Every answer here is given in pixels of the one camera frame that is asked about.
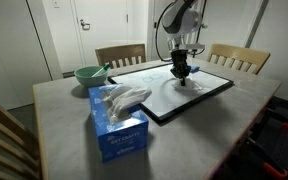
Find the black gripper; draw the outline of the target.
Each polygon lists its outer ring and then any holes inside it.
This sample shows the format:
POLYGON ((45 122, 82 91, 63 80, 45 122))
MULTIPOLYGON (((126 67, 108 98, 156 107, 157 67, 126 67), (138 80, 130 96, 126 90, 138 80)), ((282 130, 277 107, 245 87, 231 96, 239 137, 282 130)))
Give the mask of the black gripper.
POLYGON ((181 82, 181 86, 186 85, 186 77, 191 68, 187 65, 187 50, 175 50, 171 52, 173 67, 172 74, 181 82))

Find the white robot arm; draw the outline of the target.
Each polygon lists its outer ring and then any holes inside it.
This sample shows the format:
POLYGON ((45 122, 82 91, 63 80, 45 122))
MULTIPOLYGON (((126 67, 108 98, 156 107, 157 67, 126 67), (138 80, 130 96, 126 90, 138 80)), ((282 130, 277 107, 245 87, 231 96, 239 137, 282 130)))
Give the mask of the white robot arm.
POLYGON ((174 0, 160 16, 173 62, 171 73, 180 80, 181 86, 186 85, 186 77, 191 71, 186 62, 188 52, 205 48, 198 42, 187 44, 184 40, 185 34, 198 31, 202 25, 202 15, 193 8, 197 2, 198 0, 174 0))

